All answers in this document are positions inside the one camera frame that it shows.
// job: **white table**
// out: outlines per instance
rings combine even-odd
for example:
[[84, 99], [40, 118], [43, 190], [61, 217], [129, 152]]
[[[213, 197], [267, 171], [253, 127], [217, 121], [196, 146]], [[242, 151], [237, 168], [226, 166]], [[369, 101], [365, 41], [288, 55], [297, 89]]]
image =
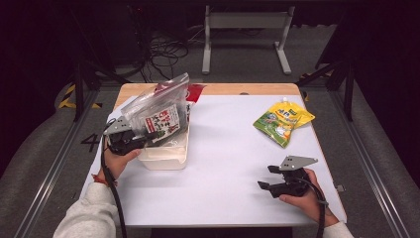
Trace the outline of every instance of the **white table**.
[[[303, 105], [300, 95], [286, 95]], [[299, 209], [271, 197], [257, 181], [282, 182], [267, 166], [285, 156], [319, 160], [317, 174], [330, 208], [347, 221], [340, 197], [311, 123], [292, 132], [286, 149], [253, 123], [283, 95], [202, 95], [192, 108], [187, 166], [181, 171], [149, 171], [131, 161], [119, 178], [126, 225], [140, 227], [298, 226], [311, 224]], [[121, 115], [118, 107], [109, 117]], [[83, 188], [97, 173], [97, 154]]]

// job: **white sleeve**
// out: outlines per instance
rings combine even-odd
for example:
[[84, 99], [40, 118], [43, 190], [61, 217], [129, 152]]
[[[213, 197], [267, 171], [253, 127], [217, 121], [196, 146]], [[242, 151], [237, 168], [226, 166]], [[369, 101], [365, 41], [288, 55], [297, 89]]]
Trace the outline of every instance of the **white sleeve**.
[[118, 209], [109, 187], [93, 182], [67, 211], [53, 237], [116, 237]]
[[354, 238], [343, 222], [325, 227], [323, 238]]

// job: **yellow snack bag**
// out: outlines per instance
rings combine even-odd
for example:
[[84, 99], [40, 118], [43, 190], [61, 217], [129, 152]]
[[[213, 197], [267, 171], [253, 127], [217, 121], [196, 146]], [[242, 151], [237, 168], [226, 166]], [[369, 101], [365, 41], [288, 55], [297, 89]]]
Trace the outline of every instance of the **yellow snack bag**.
[[290, 141], [291, 132], [314, 118], [304, 108], [284, 98], [282, 102], [268, 108], [253, 125], [285, 148]]

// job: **person's right hand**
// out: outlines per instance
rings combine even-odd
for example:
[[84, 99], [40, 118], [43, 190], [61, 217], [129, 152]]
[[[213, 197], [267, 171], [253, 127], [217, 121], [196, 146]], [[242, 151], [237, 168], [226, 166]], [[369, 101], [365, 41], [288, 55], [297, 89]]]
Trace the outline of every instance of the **person's right hand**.
[[[111, 150], [108, 148], [108, 143], [106, 146], [107, 147], [103, 152], [105, 157], [105, 164], [108, 167], [114, 179], [118, 179], [120, 177], [120, 174], [126, 168], [127, 163], [133, 160], [135, 157], [137, 157], [141, 152], [140, 149], [136, 149], [127, 153], [127, 155], [125, 156], [119, 156], [111, 152]], [[98, 177], [102, 180], [105, 180], [105, 175], [102, 166], [98, 172]]]
[[[322, 192], [321, 187], [318, 184], [318, 181], [316, 179], [316, 175], [312, 170], [305, 169], [305, 172], [309, 175], [309, 179], [311, 182], [318, 187], [318, 189]], [[280, 200], [290, 204], [299, 207], [308, 217], [313, 219], [316, 222], [319, 222], [319, 202], [318, 197], [313, 189], [308, 189], [306, 193], [299, 197], [299, 196], [292, 196], [283, 194], [280, 197]], [[330, 208], [326, 207], [325, 209], [325, 227], [334, 225], [338, 223], [339, 220], [337, 217], [331, 212]]]

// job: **white container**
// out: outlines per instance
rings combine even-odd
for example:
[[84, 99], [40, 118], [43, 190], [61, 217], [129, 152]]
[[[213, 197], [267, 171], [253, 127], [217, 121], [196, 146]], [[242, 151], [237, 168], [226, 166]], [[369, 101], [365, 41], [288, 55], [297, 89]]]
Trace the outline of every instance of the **white container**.
[[189, 129], [185, 140], [177, 143], [179, 146], [143, 148], [138, 159], [151, 171], [182, 170], [186, 166], [188, 135]]

